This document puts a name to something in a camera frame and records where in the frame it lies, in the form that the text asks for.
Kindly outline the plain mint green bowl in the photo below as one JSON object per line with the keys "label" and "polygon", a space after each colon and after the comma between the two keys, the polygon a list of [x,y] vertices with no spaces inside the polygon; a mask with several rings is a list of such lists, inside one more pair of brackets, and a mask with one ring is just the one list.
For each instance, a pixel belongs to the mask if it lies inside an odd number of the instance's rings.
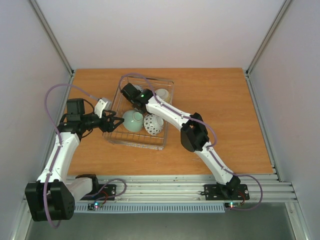
{"label": "plain mint green bowl", "polygon": [[142,130],[144,125],[144,116],[135,110],[126,111],[122,118],[124,119],[123,125],[129,131],[138,133]]}

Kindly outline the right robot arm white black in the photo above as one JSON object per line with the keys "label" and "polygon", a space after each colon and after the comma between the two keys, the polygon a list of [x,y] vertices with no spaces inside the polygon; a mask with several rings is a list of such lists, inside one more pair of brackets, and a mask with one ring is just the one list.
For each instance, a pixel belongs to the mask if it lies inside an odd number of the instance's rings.
{"label": "right robot arm white black", "polygon": [[208,135],[209,127],[200,114],[181,111],[150,89],[140,91],[131,83],[120,92],[139,112],[154,114],[179,130],[181,145],[202,159],[212,172],[223,199],[229,200],[238,193],[241,181],[214,150]]}

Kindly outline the blue yellow patterned bowl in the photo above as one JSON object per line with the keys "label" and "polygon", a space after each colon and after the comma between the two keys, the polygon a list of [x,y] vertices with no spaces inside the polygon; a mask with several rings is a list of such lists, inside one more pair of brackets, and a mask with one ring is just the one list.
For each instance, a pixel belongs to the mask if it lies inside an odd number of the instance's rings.
{"label": "blue yellow patterned bowl", "polygon": [[159,88],[155,91],[155,94],[158,100],[162,100],[168,104],[171,102],[171,95],[168,90]]}

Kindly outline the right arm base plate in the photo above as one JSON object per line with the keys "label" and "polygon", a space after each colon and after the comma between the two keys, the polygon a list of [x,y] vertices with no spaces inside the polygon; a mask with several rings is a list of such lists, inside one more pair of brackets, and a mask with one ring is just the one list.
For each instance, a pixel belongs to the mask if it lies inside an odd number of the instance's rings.
{"label": "right arm base plate", "polygon": [[221,184],[205,184],[203,191],[200,192],[207,201],[231,201],[249,200],[249,190],[246,184],[240,184],[234,189],[227,189]]}

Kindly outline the red geometric patterned bowl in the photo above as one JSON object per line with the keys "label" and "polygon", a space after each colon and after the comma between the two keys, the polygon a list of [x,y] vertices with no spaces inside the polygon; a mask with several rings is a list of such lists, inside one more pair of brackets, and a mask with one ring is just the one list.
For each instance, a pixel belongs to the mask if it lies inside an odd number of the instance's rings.
{"label": "red geometric patterned bowl", "polygon": [[144,90],[140,85],[134,84],[133,86],[134,86],[137,90],[139,90],[140,92],[143,92],[143,90]]}

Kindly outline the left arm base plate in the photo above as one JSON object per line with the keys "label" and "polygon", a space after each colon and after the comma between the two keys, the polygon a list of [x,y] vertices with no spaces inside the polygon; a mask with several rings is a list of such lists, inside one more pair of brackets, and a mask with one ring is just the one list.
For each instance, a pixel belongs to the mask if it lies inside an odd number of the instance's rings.
{"label": "left arm base plate", "polygon": [[115,199],[115,195],[117,193],[117,186],[115,184],[107,184],[102,191],[100,191],[95,196],[84,196],[80,200],[81,201],[95,201],[96,199],[105,200],[106,196],[108,196],[108,201],[113,201]]}

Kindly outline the red white patterned bowl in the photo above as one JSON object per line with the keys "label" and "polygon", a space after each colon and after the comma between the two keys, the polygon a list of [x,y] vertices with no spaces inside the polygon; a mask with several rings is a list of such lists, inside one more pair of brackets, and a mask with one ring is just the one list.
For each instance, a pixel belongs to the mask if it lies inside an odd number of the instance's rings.
{"label": "red white patterned bowl", "polygon": [[144,116],[143,125],[147,133],[151,136],[156,136],[162,131],[164,120],[155,114],[146,114]]}

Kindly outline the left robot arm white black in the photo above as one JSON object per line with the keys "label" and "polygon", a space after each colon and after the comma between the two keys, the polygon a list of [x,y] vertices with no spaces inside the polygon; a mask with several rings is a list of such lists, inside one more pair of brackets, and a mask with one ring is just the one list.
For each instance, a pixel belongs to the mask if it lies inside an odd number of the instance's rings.
{"label": "left robot arm white black", "polygon": [[92,112],[85,111],[86,100],[73,98],[66,102],[66,113],[60,119],[54,147],[47,164],[35,182],[25,187],[25,197],[35,222],[69,220],[75,203],[83,198],[96,199],[101,186],[95,174],[81,174],[67,185],[73,155],[81,140],[94,129],[113,132],[125,120],[109,109],[110,102],[101,98]]}

